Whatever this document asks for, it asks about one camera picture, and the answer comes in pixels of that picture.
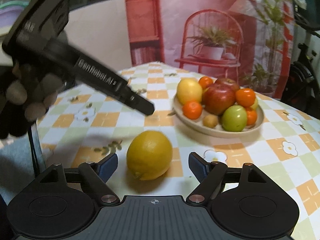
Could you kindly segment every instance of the tablecloth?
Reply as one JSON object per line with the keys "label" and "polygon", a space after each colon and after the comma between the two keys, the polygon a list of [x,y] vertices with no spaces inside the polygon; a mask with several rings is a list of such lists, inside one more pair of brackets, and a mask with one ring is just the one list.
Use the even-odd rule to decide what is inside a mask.
{"label": "tablecloth", "polygon": [[[82,84],[59,95],[38,132],[47,163],[77,167],[98,162],[116,152],[119,165],[108,185],[124,195],[182,195],[198,185],[188,168],[188,155],[229,167],[250,162],[258,166],[298,204],[300,217],[292,234],[296,240],[320,239],[320,121],[257,94],[265,113],[261,133],[241,138],[213,138],[186,127],[172,111],[172,98],[183,78],[202,75],[153,62],[120,72],[132,89],[151,100],[155,113],[145,117]],[[154,181],[137,181],[126,169],[126,151],[135,136],[159,130],[172,142],[173,160],[167,173]]]}

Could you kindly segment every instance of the green apple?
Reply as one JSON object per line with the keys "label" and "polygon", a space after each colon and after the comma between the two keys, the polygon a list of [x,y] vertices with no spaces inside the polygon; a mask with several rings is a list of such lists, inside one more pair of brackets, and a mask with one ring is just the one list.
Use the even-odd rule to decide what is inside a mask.
{"label": "green apple", "polygon": [[250,106],[250,108],[252,108],[253,110],[256,110],[258,107],[258,99],[256,98],[256,100],[254,101],[253,105]]}
{"label": "green apple", "polygon": [[243,106],[230,106],[223,113],[221,123],[228,132],[241,132],[247,125],[247,112]]}

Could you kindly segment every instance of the triangular cutout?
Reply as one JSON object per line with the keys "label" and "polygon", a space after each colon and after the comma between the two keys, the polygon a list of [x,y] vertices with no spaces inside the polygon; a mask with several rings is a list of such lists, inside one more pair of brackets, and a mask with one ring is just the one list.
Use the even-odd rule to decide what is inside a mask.
{"label": "triangular cutout", "polygon": [[254,169],[249,169],[248,182],[266,183],[266,181]]}
{"label": "triangular cutout", "polygon": [[56,169],[52,169],[50,173],[40,181],[40,183],[52,183],[52,182],[58,182],[58,181],[59,181],[58,171]]}

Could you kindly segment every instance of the fruit plate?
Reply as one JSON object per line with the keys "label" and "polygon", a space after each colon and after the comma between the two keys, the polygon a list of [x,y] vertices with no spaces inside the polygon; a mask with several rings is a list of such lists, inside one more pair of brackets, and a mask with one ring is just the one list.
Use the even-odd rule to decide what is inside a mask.
{"label": "fruit plate", "polygon": [[172,104],[173,104],[173,109],[175,110],[177,116],[185,125],[187,125],[191,129],[198,131],[200,133],[210,135],[213,137],[218,137],[218,138],[237,138],[237,137],[247,136],[250,134],[260,132],[260,129],[262,127],[262,123],[264,120],[263,110],[261,109],[260,106],[258,106],[256,109],[258,118],[254,125],[246,126],[241,132],[228,132],[228,131],[225,131],[220,124],[218,124],[215,128],[209,128],[209,127],[203,126],[202,119],[209,114],[205,110],[202,111],[201,116],[196,120],[191,120],[185,117],[182,113],[182,105],[178,101],[178,98],[176,95],[173,98]]}

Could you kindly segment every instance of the purple flower pot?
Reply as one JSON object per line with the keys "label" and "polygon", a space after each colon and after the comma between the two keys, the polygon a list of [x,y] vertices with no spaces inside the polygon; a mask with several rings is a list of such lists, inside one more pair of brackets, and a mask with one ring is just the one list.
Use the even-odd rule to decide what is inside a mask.
{"label": "purple flower pot", "polygon": [[13,25],[23,10],[22,6],[9,6],[0,9],[0,28]]}

